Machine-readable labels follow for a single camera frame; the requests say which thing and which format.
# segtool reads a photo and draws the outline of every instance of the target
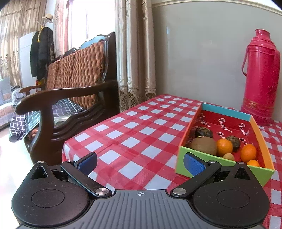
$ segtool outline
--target wooden sofa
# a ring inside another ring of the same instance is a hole
[[[22,89],[29,94],[34,88]],[[71,98],[85,110],[54,126],[52,105]],[[24,98],[16,113],[40,111],[39,129],[32,141],[24,139],[33,163],[58,165],[64,142],[81,131],[119,113],[115,33],[49,66],[46,90]]]

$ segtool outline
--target metal screw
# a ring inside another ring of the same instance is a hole
[[[186,193],[186,190],[184,188],[175,188],[174,190],[172,190],[172,192],[175,195],[184,195]]]
[[[109,190],[106,188],[98,188],[95,192],[97,195],[104,196],[109,193]]]

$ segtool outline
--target wooden armrest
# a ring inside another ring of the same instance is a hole
[[[61,99],[93,95],[112,87],[117,87],[117,80],[100,81],[89,87],[39,91],[22,99],[16,106],[16,113],[23,115],[30,111],[44,110]]]
[[[20,93],[26,93],[26,95],[28,96],[30,94],[30,90],[36,89],[36,88],[43,88],[43,87],[45,87],[44,84],[43,85],[34,85],[34,86],[24,87],[19,92]]]

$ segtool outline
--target kiwi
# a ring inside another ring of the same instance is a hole
[[[213,133],[209,128],[206,127],[198,127],[195,131],[195,137],[198,136],[207,136],[213,138]]]
[[[222,158],[231,160],[231,161],[235,161],[235,157],[231,153],[224,154]]]
[[[214,156],[217,153],[216,141],[206,136],[196,137],[191,143],[189,143],[188,147]]]
[[[237,138],[233,135],[230,135],[226,139],[232,142],[234,152],[236,152],[240,148],[241,142],[240,142],[239,138]]]

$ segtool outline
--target hat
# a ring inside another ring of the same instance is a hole
[[[46,14],[44,17],[42,17],[42,19],[47,21],[47,22],[53,23],[52,22],[52,20],[53,20],[53,15],[52,14]]]

